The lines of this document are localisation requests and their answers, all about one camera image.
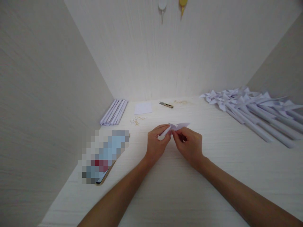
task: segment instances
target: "scissors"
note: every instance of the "scissors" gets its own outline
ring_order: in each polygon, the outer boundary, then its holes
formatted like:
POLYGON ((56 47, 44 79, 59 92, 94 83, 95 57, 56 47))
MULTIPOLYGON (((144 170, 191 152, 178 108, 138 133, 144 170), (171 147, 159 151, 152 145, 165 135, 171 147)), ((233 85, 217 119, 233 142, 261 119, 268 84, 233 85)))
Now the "scissors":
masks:
POLYGON ((163 106, 166 106, 166 107, 169 107, 169 108, 173 108, 174 106, 172 105, 169 105, 167 103, 164 103, 164 102, 159 102, 159 104, 163 105, 163 106))

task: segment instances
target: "white paper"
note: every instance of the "white paper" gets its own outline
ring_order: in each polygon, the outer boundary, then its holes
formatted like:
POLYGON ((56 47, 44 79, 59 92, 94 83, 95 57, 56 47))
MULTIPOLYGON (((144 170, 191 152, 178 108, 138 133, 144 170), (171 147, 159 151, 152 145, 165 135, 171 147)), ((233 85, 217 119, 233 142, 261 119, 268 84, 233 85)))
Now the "white paper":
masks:
POLYGON ((268 92, 262 94, 250 91, 248 87, 242 87, 221 92, 212 90, 210 93, 200 95, 200 98, 205 98, 209 104, 218 105, 222 111, 226 111, 241 124, 246 124, 267 142, 273 141, 273 138, 265 131, 288 148, 295 147, 295 144, 282 133, 293 140, 303 139, 302 134, 296 131, 303 131, 303 124, 301 124, 303 116, 293 111, 303 105, 296 105, 290 100, 285 100, 286 96, 271 98, 268 92))
POLYGON ((152 112, 152 104, 150 102, 143 102, 136 104, 134 114, 147 114, 151 112, 152 112))
POLYGON ((106 114, 100 121, 100 125, 111 126, 119 124, 127 103, 127 100, 115 99, 112 105, 110 106, 109 110, 106 112, 106 114))
POLYGON ((179 124, 171 124, 171 123, 168 123, 170 126, 164 131, 162 132, 159 136, 165 136, 170 130, 174 130, 174 131, 177 131, 183 127, 187 127, 189 126, 190 123, 179 123, 179 124))

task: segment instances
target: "forearm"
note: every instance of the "forearm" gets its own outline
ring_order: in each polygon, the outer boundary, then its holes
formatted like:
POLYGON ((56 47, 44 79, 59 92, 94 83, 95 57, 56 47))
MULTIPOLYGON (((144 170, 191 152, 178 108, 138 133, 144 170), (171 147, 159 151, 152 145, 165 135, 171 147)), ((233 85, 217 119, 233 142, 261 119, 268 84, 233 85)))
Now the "forearm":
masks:
POLYGON ((299 219, 220 169, 208 158, 197 170, 250 226, 303 226, 299 219))
POLYGON ((153 163, 145 158, 117 183, 85 216, 78 227, 118 226, 153 163))

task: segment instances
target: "hand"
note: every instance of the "hand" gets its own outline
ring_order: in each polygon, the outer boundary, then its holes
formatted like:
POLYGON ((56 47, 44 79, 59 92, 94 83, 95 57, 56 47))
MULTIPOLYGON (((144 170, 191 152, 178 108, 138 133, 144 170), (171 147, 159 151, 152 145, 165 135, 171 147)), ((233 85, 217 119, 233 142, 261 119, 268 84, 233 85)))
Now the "hand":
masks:
POLYGON ((172 131, 172 134, 177 149, 190 165, 198 170, 205 159, 202 154, 202 135, 186 127, 172 131))
POLYGON ((165 135, 163 140, 158 140, 158 136, 168 127, 169 125, 159 125, 147 134, 147 151, 144 158, 152 163, 152 165, 163 155, 166 145, 170 141, 170 131, 165 135))

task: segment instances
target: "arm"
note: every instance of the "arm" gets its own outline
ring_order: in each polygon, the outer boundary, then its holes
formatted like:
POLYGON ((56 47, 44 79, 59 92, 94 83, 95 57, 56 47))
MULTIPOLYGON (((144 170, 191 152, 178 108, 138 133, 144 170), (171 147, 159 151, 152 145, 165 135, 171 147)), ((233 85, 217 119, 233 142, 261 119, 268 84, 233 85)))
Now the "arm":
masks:
POLYGON ((164 153, 165 147, 170 141, 170 134, 167 134, 161 141, 158 140, 158 135, 168 127, 169 125, 159 125, 148 133, 145 157, 97 202, 78 227, 118 226, 143 179, 164 153))
POLYGON ((202 136, 188 128, 173 131, 180 153, 234 207, 250 226, 303 226, 303 222, 220 169, 202 154, 202 136))

